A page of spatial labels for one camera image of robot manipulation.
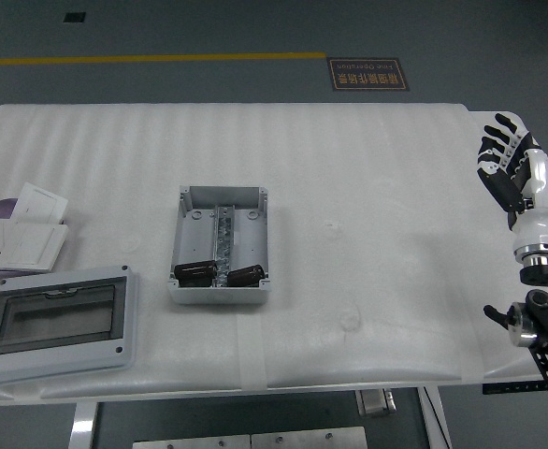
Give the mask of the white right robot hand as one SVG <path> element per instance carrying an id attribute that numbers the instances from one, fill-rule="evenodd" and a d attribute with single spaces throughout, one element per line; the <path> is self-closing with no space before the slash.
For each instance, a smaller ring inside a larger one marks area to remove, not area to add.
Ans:
<path id="1" fill-rule="evenodd" d="M 548 156 L 515 115 L 486 117 L 477 174 L 507 213 L 516 261 L 524 265 L 532 257 L 548 258 Z"/>

